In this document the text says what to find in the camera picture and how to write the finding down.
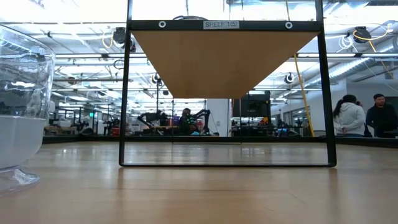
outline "ceiling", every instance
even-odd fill
[[[194,15],[207,19],[237,19],[237,20],[287,20],[285,2],[243,0],[134,0],[132,7],[133,19],[173,19],[176,16]],[[384,42],[392,41],[398,32],[398,6],[395,1],[347,1],[347,3],[324,2],[326,47],[330,53],[372,52],[370,45],[351,44],[351,38],[344,39],[347,32],[354,31],[357,26],[366,26],[378,49]],[[113,44],[111,37],[117,27],[126,26],[126,0],[12,0],[2,2],[0,7],[0,24],[32,36],[52,48],[57,54],[56,72],[54,76],[54,97],[58,100],[74,103],[95,102],[114,103],[114,113],[118,112],[121,100],[123,83],[123,63],[116,62],[120,58],[74,58],[73,54],[122,54],[124,49]],[[315,5],[313,1],[289,1],[290,19],[293,21],[312,21],[315,19]],[[143,53],[136,43],[137,53]],[[299,53],[318,52],[317,39],[313,39]],[[155,69],[145,58],[145,55],[135,54],[131,59],[129,74],[129,109],[132,113],[154,111],[156,109],[156,84],[152,77]],[[314,60],[299,59],[298,67],[305,82],[319,79],[319,64]],[[355,58],[330,59],[330,68],[355,60]],[[384,69],[379,63],[371,68],[372,72],[382,72]],[[363,77],[369,78],[360,82],[385,82],[385,76],[374,76],[370,70],[363,70],[348,78],[350,82],[357,82]],[[289,60],[272,72],[255,88],[298,88],[284,82],[286,74],[296,75],[293,61]],[[75,82],[68,83],[70,77]],[[320,88],[318,85],[308,88]],[[104,91],[88,91],[84,89],[104,89]],[[273,98],[292,97],[299,93],[284,96],[286,91],[272,91]],[[162,110],[172,109],[172,96],[160,92],[160,99],[164,103],[159,105]],[[200,110],[204,99],[188,100],[189,107]],[[188,107],[187,100],[183,100],[177,107]]]

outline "wooden table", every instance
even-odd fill
[[[163,157],[162,151],[173,147],[134,143],[126,153],[136,151],[144,159],[156,149]],[[196,145],[176,150],[181,147],[209,150],[210,156],[222,150],[251,151],[243,157],[246,161],[294,162],[300,157],[320,159],[325,145]],[[175,159],[184,156],[200,161],[206,154],[179,154]],[[117,142],[49,144],[26,164],[41,176],[41,183],[0,198],[0,223],[397,223],[398,151],[338,146],[338,158],[336,169],[123,169],[117,164]]]

